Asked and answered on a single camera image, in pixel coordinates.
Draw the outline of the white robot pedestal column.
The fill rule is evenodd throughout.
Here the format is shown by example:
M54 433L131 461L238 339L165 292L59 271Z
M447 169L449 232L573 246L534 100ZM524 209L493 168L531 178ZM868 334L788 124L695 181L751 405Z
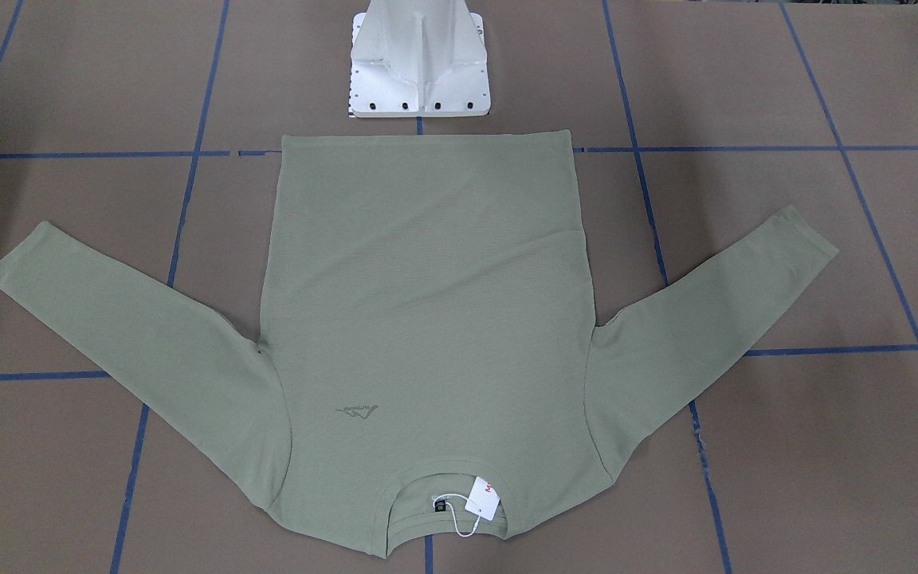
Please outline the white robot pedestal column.
M352 18L347 113L356 119L487 116L484 19L465 1L371 1Z

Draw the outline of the olive green long-sleeve shirt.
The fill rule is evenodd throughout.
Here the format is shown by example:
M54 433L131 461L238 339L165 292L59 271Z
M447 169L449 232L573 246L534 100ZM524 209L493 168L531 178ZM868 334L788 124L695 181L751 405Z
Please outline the olive green long-sleeve shirt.
M612 486L837 254L784 207L597 324L568 131L285 136L259 341L50 222L0 290L281 527L386 558Z

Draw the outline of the white paper hang tag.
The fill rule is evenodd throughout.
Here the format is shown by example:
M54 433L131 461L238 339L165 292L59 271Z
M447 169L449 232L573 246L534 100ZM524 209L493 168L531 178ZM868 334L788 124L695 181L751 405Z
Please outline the white paper hang tag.
M500 508L500 495L487 479L476 476L470 493L466 495L464 509L477 519L492 521Z

